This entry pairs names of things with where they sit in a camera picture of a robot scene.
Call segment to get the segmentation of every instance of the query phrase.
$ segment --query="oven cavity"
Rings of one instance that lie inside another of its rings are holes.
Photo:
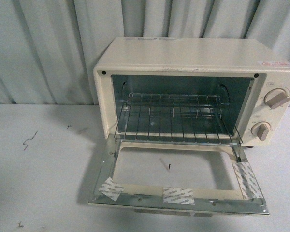
[[[253,78],[112,75],[115,137],[134,142],[238,144]]]

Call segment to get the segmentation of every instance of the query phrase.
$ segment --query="scuff mark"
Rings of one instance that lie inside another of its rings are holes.
[[[209,68],[177,68],[177,67],[164,67],[161,69],[163,72],[195,72],[195,71],[208,71]]]
[[[24,151],[25,151],[25,150],[27,149],[27,147],[29,146],[29,144],[26,144],[26,142],[27,142],[28,140],[32,140],[32,139],[34,139],[34,137],[36,136],[37,133],[38,133],[38,130],[37,130],[37,132],[35,132],[34,136],[33,136],[31,139],[26,139],[26,140],[23,142],[23,145],[26,146],[25,149],[24,149]]]
[[[163,161],[162,158],[160,158],[159,161],[163,164],[163,166],[165,167],[165,169],[169,172],[170,169],[171,169],[171,165],[170,165],[170,169],[169,169],[169,166]]]
[[[78,131],[78,134],[85,133],[88,129],[89,129],[88,127],[82,128],[81,130]]]
[[[47,228],[45,226],[42,226],[42,229],[39,230],[39,232],[45,232],[45,231],[47,231]]]
[[[21,221],[18,223],[18,227],[24,227],[24,225],[21,225]]]

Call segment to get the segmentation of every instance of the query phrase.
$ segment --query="oven rack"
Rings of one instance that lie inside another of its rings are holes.
[[[228,129],[223,119],[227,107],[216,95],[130,93],[117,109],[115,137],[130,142],[237,145],[236,126]]]

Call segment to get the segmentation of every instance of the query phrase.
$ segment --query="control knob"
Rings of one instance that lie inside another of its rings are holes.
[[[251,128],[251,133],[264,141],[270,132],[271,125],[267,122],[259,122]]]
[[[287,93],[280,88],[273,89],[264,98],[265,104],[267,104],[272,110],[280,107],[290,100]]]

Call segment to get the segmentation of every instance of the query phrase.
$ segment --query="white table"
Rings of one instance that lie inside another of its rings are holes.
[[[245,149],[270,216],[90,206],[94,157],[104,143],[98,106],[0,105],[0,232],[290,231],[290,108],[269,146]]]

